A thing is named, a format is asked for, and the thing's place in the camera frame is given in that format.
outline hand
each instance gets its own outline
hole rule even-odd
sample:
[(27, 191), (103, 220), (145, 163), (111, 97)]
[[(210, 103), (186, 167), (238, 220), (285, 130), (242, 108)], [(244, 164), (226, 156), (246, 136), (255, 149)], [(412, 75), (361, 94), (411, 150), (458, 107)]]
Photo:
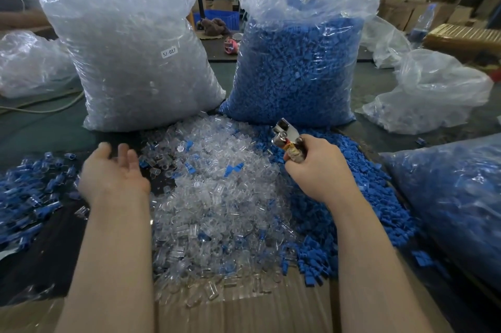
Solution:
[(329, 203), (337, 195), (360, 193), (340, 149), (325, 139), (301, 135), (308, 151), (306, 160), (295, 163), (285, 153), (285, 169), (311, 198)]
[(150, 182), (141, 175), (136, 152), (122, 143), (117, 158), (110, 159), (110, 154), (111, 145), (103, 142), (85, 160), (78, 191), (87, 202), (92, 206), (99, 197), (110, 194), (148, 196)]

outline bag of clear plastic parts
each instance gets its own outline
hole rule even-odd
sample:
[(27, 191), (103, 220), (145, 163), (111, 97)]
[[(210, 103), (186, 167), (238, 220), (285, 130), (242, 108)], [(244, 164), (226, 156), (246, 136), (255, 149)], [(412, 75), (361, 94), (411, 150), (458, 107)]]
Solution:
[(220, 111), (251, 123), (323, 127), (354, 119), (353, 72), (379, 0), (240, 0), (250, 19)]
[(0, 95), (4, 97), (53, 92), (76, 75), (70, 53), (59, 40), (29, 31), (10, 32), (0, 40)]
[(405, 35), (379, 16), (365, 22), (360, 45), (373, 52), (378, 69), (395, 68), (404, 54), (412, 50)]
[(396, 71), (398, 85), (357, 110), (389, 132), (420, 134), (466, 123), (474, 107), (489, 100), (493, 82), (452, 56), (417, 49)]
[(501, 291), (501, 134), (382, 156), (439, 246)]
[(84, 127), (132, 131), (216, 108), (224, 90), (186, 21), (195, 0), (41, 0), (87, 98)]

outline water bottle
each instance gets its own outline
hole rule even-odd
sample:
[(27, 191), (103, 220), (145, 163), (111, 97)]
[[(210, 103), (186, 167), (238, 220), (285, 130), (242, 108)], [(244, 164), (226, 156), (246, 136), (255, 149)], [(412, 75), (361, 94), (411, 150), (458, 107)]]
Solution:
[(426, 11), (419, 17), (416, 26), (410, 32), (409, 41), (415, 48), (421, 46), (423, 39), (430, 31), (431, 23), (435, 16), (435, 7), (435, 3), (430, 4)]

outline bag of blue plastic parts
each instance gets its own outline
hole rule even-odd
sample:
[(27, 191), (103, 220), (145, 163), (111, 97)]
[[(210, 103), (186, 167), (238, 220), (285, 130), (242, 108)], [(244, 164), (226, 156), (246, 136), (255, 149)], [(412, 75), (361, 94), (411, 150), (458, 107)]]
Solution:
[(350, 92), (364, 20), (379, 0), (240, 0), (250, 19), (220, 112), (245, 122), (326, 127), (354, 119)]
[(439, 246), (501, 291), (501, 134), (382, 155)]

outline white label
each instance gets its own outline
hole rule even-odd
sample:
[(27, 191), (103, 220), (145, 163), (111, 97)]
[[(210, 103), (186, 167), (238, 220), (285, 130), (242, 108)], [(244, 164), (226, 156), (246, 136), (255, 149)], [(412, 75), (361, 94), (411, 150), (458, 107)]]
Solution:
[(170, 57), (170, 56), (174, 56), (176, 53), (177, 53), (177, 46), (173, 46), (169, 49), (166, 49), (165, 51), (160, 52), (163, 59), (166, 59), (167, 57)]

